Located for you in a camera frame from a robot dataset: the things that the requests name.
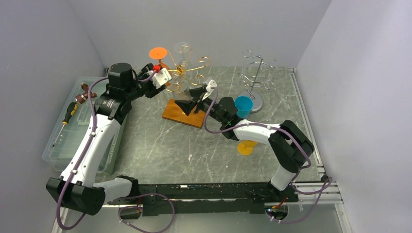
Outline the clear small glass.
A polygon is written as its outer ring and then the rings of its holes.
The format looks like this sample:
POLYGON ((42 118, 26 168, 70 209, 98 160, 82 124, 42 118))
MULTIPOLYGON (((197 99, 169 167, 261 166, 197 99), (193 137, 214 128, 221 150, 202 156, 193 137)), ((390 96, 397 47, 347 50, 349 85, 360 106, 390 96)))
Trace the clear small glass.
POLYGON ((172 84, 171 90, 175 100, 191 100, 189 88, 184 82, 172 84))

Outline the gold wire glass rack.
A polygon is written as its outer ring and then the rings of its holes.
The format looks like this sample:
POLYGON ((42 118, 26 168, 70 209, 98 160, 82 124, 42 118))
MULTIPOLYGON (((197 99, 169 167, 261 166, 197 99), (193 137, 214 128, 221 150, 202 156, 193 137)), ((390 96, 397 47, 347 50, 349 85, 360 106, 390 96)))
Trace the gold wire glass rack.
POLYGON ((177 44, 175 51, 182 55, 182 59, 179 62, 172 60, 174 67, 168 69, 172 75, 172 81, 166 90, 173 94, 173 98, 167 103, 162 118, 200 129, 203 126, 204 114, 190 113, 187 116, 174 101, 190 99, 189 90, 200 87, 205 79, 198 70, 207 67, 210 60, 206 56, 199 57, 200 64, 194 66, 190 62, 192 48, 186 43, 177 44))

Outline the clear wine glass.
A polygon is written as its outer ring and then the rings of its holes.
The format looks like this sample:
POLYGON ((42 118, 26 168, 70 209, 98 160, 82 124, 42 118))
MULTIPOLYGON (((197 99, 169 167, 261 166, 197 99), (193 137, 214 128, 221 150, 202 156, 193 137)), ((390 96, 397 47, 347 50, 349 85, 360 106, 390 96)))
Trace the clear wine glass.
POLYGON ((193 65, 190 61, 192 50, 189 43, 185 41, 178 42, 174 45, 173 49, 178 57, 176 69, 179 69, 182 75, 184 75, 186 78, 192 79, 193 72, 189 71, 190 68, 193 68, 193 65))

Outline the orange plastic goblet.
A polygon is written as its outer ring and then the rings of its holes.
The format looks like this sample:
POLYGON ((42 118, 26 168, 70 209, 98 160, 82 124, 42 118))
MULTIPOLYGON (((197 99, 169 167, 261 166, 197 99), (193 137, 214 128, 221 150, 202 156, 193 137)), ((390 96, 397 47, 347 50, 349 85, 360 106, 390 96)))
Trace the orange plastic goblet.
MULTIPOLYGON (((153 48, 149 51, 149 57, 150 58, 152 58, 154 60, 157 60, 158 65, 161 65, 162 67, 165 67, 169 70, 169 67, 162 62, 162 59, 164 59, 167 55, 168 55, 168 51, 163 47, 156 47, 156 48, 153 48)), ((150 78, 152 78, 151 72, 152 72, 152 70, 148 72, 150 78)), ((168 87, 170 85, 171 85, 171 83, 169 81, 168 83, 166 83, 165 87, 168 87)))

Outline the yellow plastic goblet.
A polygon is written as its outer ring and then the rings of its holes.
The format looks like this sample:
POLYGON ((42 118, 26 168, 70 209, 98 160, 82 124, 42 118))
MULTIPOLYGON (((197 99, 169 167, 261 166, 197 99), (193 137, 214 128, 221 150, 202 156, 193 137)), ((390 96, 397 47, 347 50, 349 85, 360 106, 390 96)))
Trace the yellow plastic goblet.
POLYGON ((258 142, 251 140, 242 140, 237 145, 237 151, 243 156, 248 156, 253 152, 253 148, 258 144, 258 142))

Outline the clear plastic storage box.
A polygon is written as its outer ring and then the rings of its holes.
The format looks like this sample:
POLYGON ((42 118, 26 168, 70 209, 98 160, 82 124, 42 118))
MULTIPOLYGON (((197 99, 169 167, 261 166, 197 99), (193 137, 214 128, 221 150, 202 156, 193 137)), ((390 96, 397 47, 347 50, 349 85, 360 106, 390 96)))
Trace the clear plastic storage box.
MULTIPOLYGON (((55 171, 62 172, 69 165, 85 136, 91 120, 90 106, 88 102, 85 102, 78 105, 76 112, 69 120, 69 124, 62 129, 62 121, 67 112, 67 107, 75 101, 77 95, 85 92, 81 84, 91 85, 98 79, 99 77, 79 77, 67 97, 42 155, 43 160, 55 171)), ((103 178, 113 174, 126 121, 121 125, 117 136, 111 139, 112 144, 106 148, 98 166, 97 177, 103 178)))

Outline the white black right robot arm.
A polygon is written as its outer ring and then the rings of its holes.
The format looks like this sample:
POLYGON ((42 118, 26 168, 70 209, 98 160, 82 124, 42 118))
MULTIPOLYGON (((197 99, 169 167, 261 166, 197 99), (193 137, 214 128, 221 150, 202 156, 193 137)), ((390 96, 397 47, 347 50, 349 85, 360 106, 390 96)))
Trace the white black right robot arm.
POLYGON ((217 100, 209 96, 217 91, 216 87, 203 85, 189 91, 190 100, 175 100, 175 104, 186 115, 203 111, 203 122, 212 118, 221 123, 217 131, 206 129, 209 133, 223 134, 230 140, 248 140, 271 146, 279 167, 270 179, 268 196, 273 201, 282 200, 286 196, 286 188, 300 171, 311 166, 309 157, 314 152, 314 145, 290 120, 281 124, 264 124, 245 119, 252 101, 246 96, 236 100, 232 97, 217 100))

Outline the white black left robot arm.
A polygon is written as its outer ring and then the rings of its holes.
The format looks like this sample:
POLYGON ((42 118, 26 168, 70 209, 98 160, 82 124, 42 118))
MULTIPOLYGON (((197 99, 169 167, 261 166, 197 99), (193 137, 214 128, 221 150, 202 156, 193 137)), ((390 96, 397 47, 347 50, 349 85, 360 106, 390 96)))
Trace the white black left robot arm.
POLYGON ((116 63, 107 73, 105 91, 92 103, 91 121, 74 157, 59 178, 49 178, 46 190, 62 207, 97 214, 102 206, 116 199, 135 203, 140 196, 138 180, 120 175, 96 183, 99 164, 132 109, 132 101, 152 98, 166 89, 172 79, 167 68, 148 63, 139 73, 128 63, 116 63))

